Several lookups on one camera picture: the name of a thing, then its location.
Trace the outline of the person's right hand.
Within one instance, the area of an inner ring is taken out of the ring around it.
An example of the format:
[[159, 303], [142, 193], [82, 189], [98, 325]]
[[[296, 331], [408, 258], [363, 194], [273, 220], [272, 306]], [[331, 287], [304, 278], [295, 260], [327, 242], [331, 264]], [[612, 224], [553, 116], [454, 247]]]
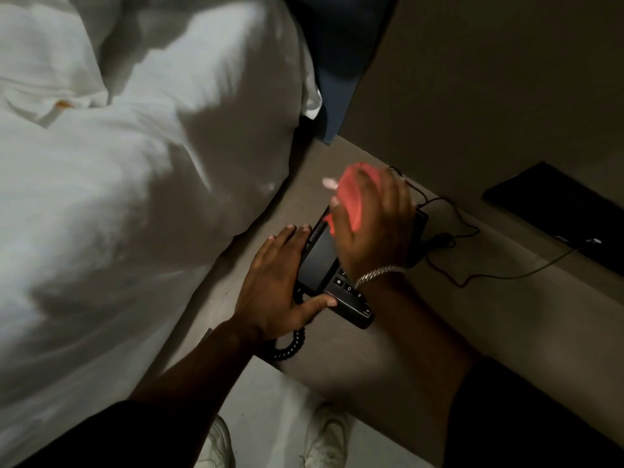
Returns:
[[388, 169], [379, 171], [380, 189], [365, 172], [357, 171], [361, 227], [353, 232], [349, 249], [337, 249], [335, 243], [348, 279], [364, 294], [371, 294], [375, 287], [392, 287], [405, 281], [398, 269], [406, 268], [416, 212], [406, 181]]

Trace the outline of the red cleaning cloth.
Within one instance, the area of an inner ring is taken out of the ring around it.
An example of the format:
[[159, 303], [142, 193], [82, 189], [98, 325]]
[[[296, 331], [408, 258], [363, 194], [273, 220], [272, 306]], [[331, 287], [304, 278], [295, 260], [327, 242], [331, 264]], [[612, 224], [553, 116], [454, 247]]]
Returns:
[[333, 195], [343, 204], [349, 217], [352, 232], [357, 232], [361, 227], [362, 197], [357, 182], [358, 170], [365, 172], [376, 187], [381, 188], [379, 169], [366, 162], [348, 165], [339, 179], [324, 178], [322, 180], [324, 188], [333, 192]]

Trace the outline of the person's left black sleeve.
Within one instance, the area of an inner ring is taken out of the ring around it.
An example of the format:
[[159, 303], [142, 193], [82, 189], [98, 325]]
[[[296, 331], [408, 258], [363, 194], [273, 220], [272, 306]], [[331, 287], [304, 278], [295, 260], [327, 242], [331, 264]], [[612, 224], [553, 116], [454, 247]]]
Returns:
[[118, 402], [14, 468], [192, 468], [208, 428], [148, 404]]

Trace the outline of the person's left hand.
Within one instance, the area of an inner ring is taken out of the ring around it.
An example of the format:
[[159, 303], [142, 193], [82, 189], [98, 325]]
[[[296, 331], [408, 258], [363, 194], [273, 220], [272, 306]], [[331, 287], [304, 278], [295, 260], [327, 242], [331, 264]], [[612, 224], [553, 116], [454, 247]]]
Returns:
[[294, 288], [309, 225], [287, 225], [269, 236], [254, 256], [231, 322], [255, 345], [304, 327], [293, 327]]

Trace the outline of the person's right white shoe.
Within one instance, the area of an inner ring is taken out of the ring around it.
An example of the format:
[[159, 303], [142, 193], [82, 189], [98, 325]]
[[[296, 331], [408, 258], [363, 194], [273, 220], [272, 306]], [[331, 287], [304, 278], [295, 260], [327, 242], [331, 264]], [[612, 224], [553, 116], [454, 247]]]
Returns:
[[331, 402], [315, 411], [306, 431], [304, 468], [345, 468], [351, 421], [348, 414]]

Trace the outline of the small white pillow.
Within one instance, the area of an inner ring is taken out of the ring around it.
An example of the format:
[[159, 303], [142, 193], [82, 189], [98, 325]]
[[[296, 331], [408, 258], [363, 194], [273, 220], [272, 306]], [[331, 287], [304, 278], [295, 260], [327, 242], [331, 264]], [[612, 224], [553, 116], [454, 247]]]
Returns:
[[0, 0], [0, 109], [38, 124], [61, 110], [59, 100], [104, 107], [99, 57], [121, 7], [122, 0]]

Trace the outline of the person's black sleeve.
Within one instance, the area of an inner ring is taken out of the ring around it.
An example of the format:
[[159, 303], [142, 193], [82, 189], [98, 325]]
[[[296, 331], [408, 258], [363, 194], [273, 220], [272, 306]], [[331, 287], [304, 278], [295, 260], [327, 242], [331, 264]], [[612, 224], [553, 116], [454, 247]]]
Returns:
[[14, 468], [192, 468], [208, 428], [148, 404], [118, 402]]
[[493, 359], [450, 408], [443, 468], [624, 468], [624, 449]]

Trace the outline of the large white pillow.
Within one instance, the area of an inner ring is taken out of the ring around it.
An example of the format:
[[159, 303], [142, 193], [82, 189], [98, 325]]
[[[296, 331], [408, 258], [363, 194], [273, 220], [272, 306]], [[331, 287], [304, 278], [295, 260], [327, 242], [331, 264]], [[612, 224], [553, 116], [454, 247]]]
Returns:
[[122, 0], [104, 107], [0, 109], [0, 468], [126, 399], [322, 100], [284, 0]]

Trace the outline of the person's left forearm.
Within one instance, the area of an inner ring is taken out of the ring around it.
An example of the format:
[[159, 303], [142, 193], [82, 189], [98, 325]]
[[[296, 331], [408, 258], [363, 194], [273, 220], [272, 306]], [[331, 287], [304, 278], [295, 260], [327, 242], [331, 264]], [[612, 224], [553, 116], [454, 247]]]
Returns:
[[188, 419], [213, 419], [262, 342], [255, 323], [231, 318], [129, 400]]

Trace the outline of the person's right forearm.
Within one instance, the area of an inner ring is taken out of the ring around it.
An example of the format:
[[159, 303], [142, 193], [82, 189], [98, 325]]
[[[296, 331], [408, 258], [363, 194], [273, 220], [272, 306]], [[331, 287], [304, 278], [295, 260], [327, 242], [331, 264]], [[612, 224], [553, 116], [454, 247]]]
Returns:
[[438, 316], [408, 280], [388, 273], [360, 285], [442, 433], [456, 394], [481, 353]]

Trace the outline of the black desk telephone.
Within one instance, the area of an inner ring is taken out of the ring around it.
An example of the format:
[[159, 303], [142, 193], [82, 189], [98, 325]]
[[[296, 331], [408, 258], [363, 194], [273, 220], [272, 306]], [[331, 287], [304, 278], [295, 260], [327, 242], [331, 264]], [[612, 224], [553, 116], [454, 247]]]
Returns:
[[326, 220], [329, 210], [324, 211], [308, 239], [303, 251], [294, 289], [296, 300], [328, 294], [338, 306], [333, 311], [365, 330], [374, 321], [374, 314], [363, 294], [355, 289], [339, 263], [334, 239]]

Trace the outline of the person's left white shoe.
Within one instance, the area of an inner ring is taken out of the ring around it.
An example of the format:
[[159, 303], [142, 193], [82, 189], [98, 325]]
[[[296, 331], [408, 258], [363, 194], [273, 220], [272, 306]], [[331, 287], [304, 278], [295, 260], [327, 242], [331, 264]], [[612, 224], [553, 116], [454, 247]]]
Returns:
[[214, 419], [193, 468], [235, 468], [230, 432], [220, 416]]

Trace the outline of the blue upholstered headboard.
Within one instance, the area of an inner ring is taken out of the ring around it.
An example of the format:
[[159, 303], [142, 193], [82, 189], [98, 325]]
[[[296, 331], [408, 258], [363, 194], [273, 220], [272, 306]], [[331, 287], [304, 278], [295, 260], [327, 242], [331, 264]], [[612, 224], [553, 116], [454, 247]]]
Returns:
[[300, 23], [323, 106], [316, 138], [330, 144], [372, 62], [398, 0], [285, 0]]

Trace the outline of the black wall panel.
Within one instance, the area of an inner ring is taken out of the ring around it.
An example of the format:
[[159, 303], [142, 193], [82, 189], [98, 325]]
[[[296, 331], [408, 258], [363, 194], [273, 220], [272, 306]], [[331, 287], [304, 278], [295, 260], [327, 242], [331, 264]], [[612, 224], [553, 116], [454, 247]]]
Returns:
[[624, 209], [545, 162], [482, 198], [624, 277]]

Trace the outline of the person's white shoe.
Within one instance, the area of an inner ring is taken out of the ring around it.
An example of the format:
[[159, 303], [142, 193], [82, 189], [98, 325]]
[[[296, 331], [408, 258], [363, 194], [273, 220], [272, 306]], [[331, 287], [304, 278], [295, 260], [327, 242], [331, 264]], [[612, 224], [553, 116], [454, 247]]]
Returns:
[[348, 414], [331, 402], [315, 411], [306, 431], [304, 468], [345, 468], [351, 421]]
[[193, 468], [235, 468], [230, 432], [220, 416], [214, 419]]

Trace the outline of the person's right black sleeve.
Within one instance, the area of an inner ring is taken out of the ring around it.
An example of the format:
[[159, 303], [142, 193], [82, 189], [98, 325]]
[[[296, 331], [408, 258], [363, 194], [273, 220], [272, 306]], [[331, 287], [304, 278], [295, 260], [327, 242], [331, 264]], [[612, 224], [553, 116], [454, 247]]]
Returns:
[[624, 468], [624, 449], [493, 359], [450, 408], [443, 468]]

